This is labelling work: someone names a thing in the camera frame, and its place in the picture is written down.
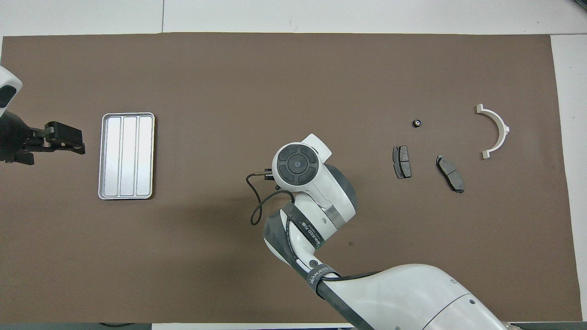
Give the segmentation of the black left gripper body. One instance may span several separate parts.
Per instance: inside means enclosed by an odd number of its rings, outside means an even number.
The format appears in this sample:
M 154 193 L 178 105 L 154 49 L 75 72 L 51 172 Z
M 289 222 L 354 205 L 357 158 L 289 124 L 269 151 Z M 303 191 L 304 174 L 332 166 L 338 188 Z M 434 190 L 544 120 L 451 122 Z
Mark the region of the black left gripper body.
M 14 113 L 3 113 L 0 119 L 0 160 L 17 153 L 32 153 L 27 147 L 42 147 L 44 137 L 38 136 L 38 129 L 32 129 Z

